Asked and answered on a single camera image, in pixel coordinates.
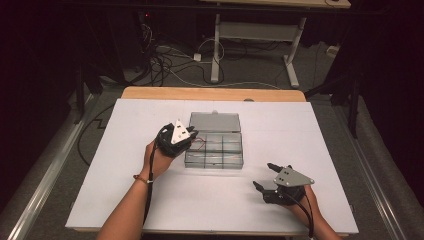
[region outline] white table surface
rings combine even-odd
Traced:
[[[276,189],[267,163],[292,165],[315,180],[322,214],[339,234],[358,232],[315,114],[307,102],[225,102],[119,99],[66,227],[99,229],[142,167],[159,129],[191,112],[238,113],[242,170],[185,169],[184,154],[154,183],[145,232],[306,234],[289,211],[266,204],[252,184]]]

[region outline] clear plastic box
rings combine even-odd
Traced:
[[[199,134],[186,151],[187,168],[243,168],[243,145],[238,114],[192,113],[190,126],[194,126]]]

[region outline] table leg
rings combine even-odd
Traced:
[[[214,40],[214,50],[213,50],[213,59],[212,59],[212,69],[211,69],[211,82],[217,83],[219,80],[219,24],[220,24],[220,14],[216,14],[215,19],[215,40]]]
[[[296,72],[294,71],[293,67],[293,58],[296,54],[297,46],[299,45],[300,37],[302,36],[303,28],[305,27],[306,18],[301,18],[298,28],[296,30],[292,47],[290,50],[290,55],[284,55],[284,63],[286,65],[287,73],[289,75],[289,80],[292,88],[299,88],[299,81],[296,77]]]

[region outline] dark background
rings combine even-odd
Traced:
[[[88,66],[91,76],[106,74],[123,80],[120,67],[125,67],[126,63],[121,61],[125,56],[119,55],[119,46],[111,40],[115,38],[110,20],[116,19],[117,14],[89,13],[88,19],[104,26],[94,28],[97,32],[93,35],[87,18],[78,18],[75,12],[64,11],[55,3],[53,0],[0,3],[0,211],[66,118],[70,110],[67,99],[75,89],[75,71],[80,64]],[[385,4],[386,1],[353,1],[352,9],[377,9]],[[360,19],[356,25],[334,16],[310,18],[301,40],[305,46],[319,41],[329,45],[343,43],[327,81],[352,67],[360,73],[361,95],[372,119],[421,205],[424,205],[420,192],[420,178],[424,174],[423,12],[420,1],[410,0],[395,6],[382,19]],[[210,16],[178,16],[172,29],[184,25],[185,34],[170,30],[166,23],[175,19],[170,14],[157,19],[155,24],[170,37],[180,37],[188,45],[213,30],[205,27],[202,20]],[[328,24],[333,31],[323,30],[328,29]],[[103,37],[99,38],[104,40],[100,45],[96,36]],[[129,42],[127,46],[137,43]],[[143,59],[141,55],[132,57]]]

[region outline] bracelet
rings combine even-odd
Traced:
[[[147,180],[146,180],[146,179],[144,179],[144,178],[141,178],[139,174],[133,175],[133,178],[134,178],[135,180],[140,180],[140,181],[142,181],[142,182],[143,182],[143,183],[145,183],[146,185],[148,185],[148,184],[149,184],[149,181],[147,181]]]

